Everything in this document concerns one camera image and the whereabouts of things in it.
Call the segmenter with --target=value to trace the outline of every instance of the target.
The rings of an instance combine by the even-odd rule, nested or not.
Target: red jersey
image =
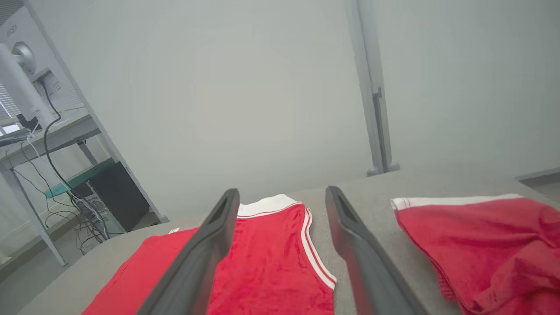
[[[560,212],[518,194],[397,198],[396,219],[463,314],[560,314]]]
[[[240,205],[208,314],[334,314],[336,278],[309,237],[312,217],[286,195]],[[196,229],[147,238],[83,314],[135,314]]]

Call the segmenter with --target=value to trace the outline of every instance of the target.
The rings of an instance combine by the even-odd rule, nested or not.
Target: metal pole
[[[97,165],[97,160],[91,153],[90,149],[86,146],[86,143],[84,141],[80,141],[78,142],[78,146],[80,147],[86,158],[90,161],[91,165]]]
[[[60,265],[65,266],[67,264],[67,262],[64,260],[64,258],[62,258],[62,255],[60,255],[60,253],[58,252],[58,249],[54,245],[53,240],[50,238],[49,231],[46,229],[45,225],[43,224],[43,221],[41,220],[41,217],[37,214],[37,211],[35,210],[35,207],[33,207],[33,204],[31,203],[31,200],[29,200],[29,196],[25,192],[24,187],[21,185],[20,179],[17,177],[16,172],[13,169],[10,169],[10,171],[12,172],[13,177],[16,179],[16,182],[17,182],[18,186],[20,186],[21,192],[24,194],[25,199],[27,200],[27,203],[31,207],[31,212],[32,213],[29,213],[29,209],[27,209],[27,207],[25,207],[25,205],[24,205],[25,210],[28,212],[29,219],[31,220],[31,222],[34,223],[35,226],[37,226],[37,227],[40,226],[40,229],[38,230],[39,235],[41,235],[41,237],[43,238],[43,240],[45,241],[47,246],[53,252],[54,257],[57,258]]]

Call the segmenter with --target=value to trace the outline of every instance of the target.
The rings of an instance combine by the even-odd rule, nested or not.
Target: table surface
[[[469,166],[401,170],[341,183],[338,187],[386,250],[428,313],[436,315],[459,315],[461,311],[456,303],[441,296],[436,274],[428,259],[397,226],[389,202],[391,198],[518,193],[559,208],[557,203],[513,179]],[[334,294],[336,314],[356,314],[346,264],[337,255],[330,239],[325,188],[288,195],[311,209],[314,217],[311,239],[325,266],[337,277]],[[80,314],[145,238],[167,234],[174,228],[194,228],[204,220],[209,211],[210,209],[192,209],[192,213],[182,220],[126,233],[99,245],[53,281],[20,314]]]
[[[81,111],[79,113],[76,113],[70,117],[68,117],[67,119],[58,122],[57,124],[54,124],[52,127],[49,128],[49,138],[56,136],[57,134],[63,133],[64,131],[68,130],[69,128],[79,125],[80,123],[88,120],[88,119],[92,119],[90,114],[87,111]],[[44,130],[36,132],[35,137],[33,137],[31,139],[31,143],[33,143],[34,146],[38,147],[38,149],[40,147],[43,147],[43,135],[44,135]],[[0,147],[0,163],[3,162],[4,160],[7,160],[7,158],[12,159],[13,156],[17,155],[18,153],[21,152],[23,147],[23,150],[29,149],[31,148],[31,146],[29,145],[29,143],[27,143],[27,141],[24,141],[24,145],[20,146],[20,142],[18,143],[13,143],[11,145],[8,146],[3,146]]]

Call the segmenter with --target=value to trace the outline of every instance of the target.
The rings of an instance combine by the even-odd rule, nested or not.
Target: basketball jersey
[[[286,195],[240,205],[207,314],[334,314],[336,278],[309,236],[311,212]],[[135,314],[196,229],[147,238],[83,314]]]

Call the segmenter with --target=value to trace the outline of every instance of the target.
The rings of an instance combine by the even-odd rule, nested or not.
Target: cable
[[[61,119],[62,119],[62,116],[60,116],[60,113],[57,111],[57,109],[56,109],[56,108],[54,107],[54,105],[53,105],[53,102],[50,100],[50,96],[49,96],[49,93],[48,93],[47,90],[46,90],[45,83],[44,83],[43,81],[40,81],[40,83],[41,83],[41,86],[43,87],[43,90],[45,91],[46,99],[47,99],[47,101],[49,102],[50,107],[55,111],[55,113],[56,113],[57,116],[58,116],[57,119],[53,120],[53,121],[45,128],[45,133],[44,133],[44,136],[43,136],[43,144],[44,144],[44,146],[45,146],[45,152],[46,152],[45,154],[46,154],[47,159],[49,160],[49,164],[50,164],[52,170],[53,170],[53,171],[56,173],[56,175],[58,176],[58,178],[60,178],[60,180],[62,181],[62,183],[66,186],[66,188],[68,189],[69,193],[70,193],[71,195],[73,195],[76,199],[82,200],[82,202],[85,202],[84,205],[85,205],[87,208],[89,208],[89,209],[95,214],[95,216],[97,216],[97,218],[99,219],[99,221],[103,224],[103,230],[104,230],[104,232],[105,232],[105,235],[103,235],[103,233],[101,233],[101,231],[99,231],[99,232],[101,233],[101,235],[103,236],[104,239],[109,239],[110,236],[109,236],[108,231],[107,231],[107,225],[105,224],[105,220],[103,220],[103,218],[101,217],[101,215],[97,212],[97,210],[95,210],[94,206],[93,206],[88,200],[85,200],[85,199],[83,199],[83,198],[78,198],[76,195],[74,195],[74,194],[72,193],[72,191],[71,191],[72,189],[70,188],[70,185],[68,184],[68,182],[66,182],[66,180],[65,180],[65,179],[62,177],[62,175],[59,173],[58,169],[56,168],[56,166],[54,166],[54,163],[53,163],[52,159],[50,158],[50,152],[49,152],[48,146],[47,146],[47,144],[46,144],[47,135],[48,135],[48,132],[49,132],[49,129],[51,128],[51,126],[54,125],[55,123],[57,123],[59,120],[61,120]],[[28,143],[31,145],[31,147],[33,147],[33,149],[35,150],[35,153],[37,153],[37,156],[40,156],[39,153],[37,152],[37,149],[36,149],[35,146],[31,143],[31,141],[29,141],[29,139],[27,139],[27,141],[28,141]]]
[[[74,244],[75,244],[75,246],[76,246],[76,249],[78,249],[78,250],[82,253],[82,255],[85,255],[85,252],[84,252],[83,250],[81,250],[81,249],[78,247],[78,240],[79,240],[80,242],[82,241],[82,240],[80,239],[80,230],[82,229],[82,223],[83,223],[83,222],[82,222],[82,220],[80,220],[80,217],[79,217],[78,215],[76,215],[76,214],[75,214],[74,212],[72,212],[72,211],[62,210],[62,211],[52,212],[52,211],[49,209],[49,199],[47,198],[47,196],[46,196],[41,190],[39,190],[39,189],[37,188],[37,186],[35,186],[35,184],[34,184],[32,181],[30,181],[27,177],[23,176],[20,172],[18,172],[18,171],[13,167],[12,161],[11,161],[10,158],[8,157],[8,151],[9,151],[9,150],[6,150],[5,153],[6,153],[6,158],[8,159],[8,162],[10,163],[11,169],[12,169],[14,172],[16,172],[17,174],[19,174],[19,176],[23,177],[23,179],[25,179],[26,181],[28,181],[38,192],[42,193],[43,196],[45,196],[46,209],[47,209],[47,211],[49,211],[49,212],[51,213],[50,215],[48,215],[48,216],[45,218],[45,223],[44,223],[44,224],[45,224],[45,227],[46,227],[47,229],[49,228],[49,226],[47,225],[46,222],[47,222],[47,220],[48,220],[51,216],[53,216],[53,215],[59,215],[59,216],[65,218],[65,219],[67,219],[68,222],[72,222],[72,220],[71,220],[69,217],[63,216],[63,215],[59,214],[59,212],[69,212],[69,213],[72,213],[72,214],[74,214],[74,215],[76,216],[76,218],[78,219],[78,222],[80,223],[80,227],[79,227],[78,229],[76,229],[75,227],[72,227],[72,228],[76,231],[76,239],[75,239],[75,241],[74,241]],[[56,201],[54,198],[53,198],[53,200],[54,200],[55,202],[61,204],[61,205],[65,205],[65,204],[63,204],[63,203],[61,203],[61,202]]]
[[[23,142],[20,143],[20,149],[21,149],[21,152],[23,153],[25,159],[27,160],[27,162],[29,162],[29,163],[33,166],[33,168],[35,168],[35,171],[37,172],[37,174],[43,179],[43,181],[45,182],[46,186],[49,188],[50,195],[52,196],[53,201],[56,202],[56,203],[59,203],[59,204],[61,204],[61,205],[63,205],[63,206],[74,207],[74,206],[71,206],[71,205],[66,205],[66,204],[64,204],[64,203],[61,203],[61,202],[57,201],[56,199],[54,199],[54,194],[53,194],[52,189],[50,188],[49,182],[46,181],[46,179],[41,175],[41,172],[39,172],[39,170],[37,169],[37,166],[35,166],[35,164],[34,164],[34,163],[29,159],[29,157],[27,157],[27,155],[25,154],[24,143],[23,143]],[[45,193],[44,193],[43,191],[39,190],[39,189],[37,188],[37,186],[35,186],[35,185],[33,184],[33,182],[31,182],[29,179],[27,179],[25,176],[23,176],[23,175],[22,175],[20,172],[18,172],[16,169],[14,169],[14,171],[17,172],[17,173],[18,173],[21,177],[23,177],[26,181],[28,181],[28,182],[33,186],[33,188],[35,188],[38,192],[40,192],[40,193],[42,193],[43,195],[45,195]],[[45,195],[45,198],[47,198],[46,210],[47,210],[49,213],[51,213],[50,215],[48,215],[48,216],[45,218],[45,226],[46,226],[47,229],[49,228],[49,225],[48,225],[46,222],[47,222],[47,220],[49,220],[49,218],[50,218],[51,216],[53,216],[53,215],[61,216],[61,217],[65,218],[65,219],[68,219],[68,220],[70,221],[70,219],[69,219],[67,216],[63,216],[63,215],[58,214],[59,212],[70,212],[70,213],[74,214],[75,216],[77,216],[74,212],[71,212],[71,211],[57,211],[57,212],[52,212],[52,211],[50,210],[50,208],[49,208],[48,197],[47,197],[46,195]]]

